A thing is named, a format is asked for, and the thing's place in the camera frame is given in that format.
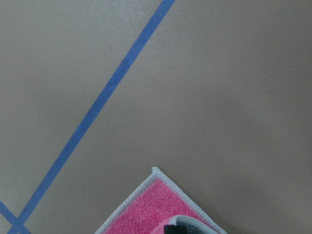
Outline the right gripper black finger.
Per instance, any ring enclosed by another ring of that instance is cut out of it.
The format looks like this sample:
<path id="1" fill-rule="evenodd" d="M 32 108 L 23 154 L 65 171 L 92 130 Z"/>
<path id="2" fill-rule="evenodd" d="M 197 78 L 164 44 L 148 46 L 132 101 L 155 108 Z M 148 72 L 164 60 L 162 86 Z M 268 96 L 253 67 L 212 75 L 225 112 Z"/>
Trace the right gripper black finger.
<path id="1" fill-rule="evenodd" d="M 164 234 L 187 234 L 187 228 L 181 225 L 165 225 Z"/>

